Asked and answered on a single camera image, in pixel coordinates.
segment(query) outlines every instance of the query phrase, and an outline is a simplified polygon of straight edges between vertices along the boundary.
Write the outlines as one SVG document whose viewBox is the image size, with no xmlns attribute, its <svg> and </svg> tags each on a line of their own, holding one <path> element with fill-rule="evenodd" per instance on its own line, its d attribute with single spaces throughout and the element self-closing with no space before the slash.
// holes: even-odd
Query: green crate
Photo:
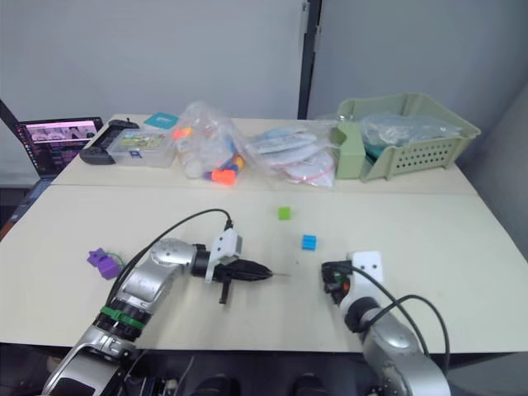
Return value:
<svg viewBox="0 0 528 396">
<path fill-rule="evenodd" d="M 480 129 L 464 120 L 424 93 L 402 93 L 390 97 L 346 99 L 339 105 L 337 115 L 352 121 L 374 113 L 394 113 L 401 116 L 430 116 L 460 127 L 461 136 L 424 140 L 404 147 L 389 146 L 374 164 L 365 160 L 361 180 L 422 171 L 433 167 L 450 167 L 460 153 L 480 134 Z"/>
<path fill-rule="evenodd" d="M 330 141 L 339 147 L 337 179 L 357 179 L 365 162 L 365 147 L 357 122 L 341 122 L 330 132 Z"/>
</svg>

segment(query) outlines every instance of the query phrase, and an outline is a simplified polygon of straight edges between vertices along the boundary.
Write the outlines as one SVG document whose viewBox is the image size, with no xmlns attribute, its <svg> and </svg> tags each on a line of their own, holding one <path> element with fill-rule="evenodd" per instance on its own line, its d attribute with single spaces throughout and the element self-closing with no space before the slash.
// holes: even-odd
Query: black door frame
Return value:
<svg viewBox="0 0 528 396">
<path fill-rule="evenodd" d="M 321 7 L 323 0 L 307 0 L 309 7 L 308 24 L 304 33 L 303 59 L 300 71 L 299 106 L 297 119 L 306 120 L 310 91 L 312 89 L 312 76 L 314 74 L 315 41 L 318 34 Z"/>
</svg>

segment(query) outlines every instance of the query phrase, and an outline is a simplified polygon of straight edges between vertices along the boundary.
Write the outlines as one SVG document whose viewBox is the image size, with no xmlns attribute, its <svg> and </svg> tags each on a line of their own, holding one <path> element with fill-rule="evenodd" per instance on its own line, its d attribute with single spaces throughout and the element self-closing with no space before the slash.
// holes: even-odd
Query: clear plastic bag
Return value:
<svg viewBox="0 0 528 396">
<path fill-rule="evenodd" d="M 368 115 L 360 121 L 360 125 L 365 144 L 376 148 L 401 147 L 422 140 L 460 136 L 462 130 L 433 117 L 390 113 Z"/>
<path fill-rule="evenodd" d="M 240 133 L 227 116 L 203 102 L 191 103 L 185 109 L 173 138 L 186 177 L 216 178 L 224 184 L 233 184 L 242 170 L 243 160 L 234 143 L 235 139 L 242 139 Z"/>
<path fill-rule="evenodd" d="M 330 143 L 335 120 L 297 122 L 238 142 L 242 155 L 267 176 L 332 187 L 336 170 Z"/>
</svg>

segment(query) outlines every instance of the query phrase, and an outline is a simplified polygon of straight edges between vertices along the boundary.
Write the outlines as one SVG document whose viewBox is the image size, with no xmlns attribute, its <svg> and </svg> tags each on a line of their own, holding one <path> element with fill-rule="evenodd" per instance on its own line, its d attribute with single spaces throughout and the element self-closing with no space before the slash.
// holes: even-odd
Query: orange toy piece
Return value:
<svg viewBox="0 0 528 396">
<path fill-rule="evenodd" d="M 211 180 L 213 182 L 221 183 L 226 186 L 233 186 L 237 181 L 237 173 L 231 169 L 223 171 L 213 171 L 211 173 Z"/>
<path fill-rule="evenodd" d="M 185 138 L 190 134 L 192 134 L 192 128 L 190 126 L 186 126 L 185 128 L 181 128 L 180 130 L 174 130 L 174 132 L 172 132 L 172 138 L 174 140 L 177 140 L 180 138 Z"/>
</svg>

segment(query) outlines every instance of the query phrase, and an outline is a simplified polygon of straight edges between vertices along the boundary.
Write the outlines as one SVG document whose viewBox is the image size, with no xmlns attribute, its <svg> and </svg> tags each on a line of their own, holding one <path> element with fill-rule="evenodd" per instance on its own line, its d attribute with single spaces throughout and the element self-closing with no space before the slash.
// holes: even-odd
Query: clear plastic box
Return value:
<svg viewBox="0 0 528 396">
<path fill-rule="evenodd" d="M 118 165 L 140 167 L 169 167 L 176 151 L 165 130 L 123 130 L 107 149 Z"/>
</svg>

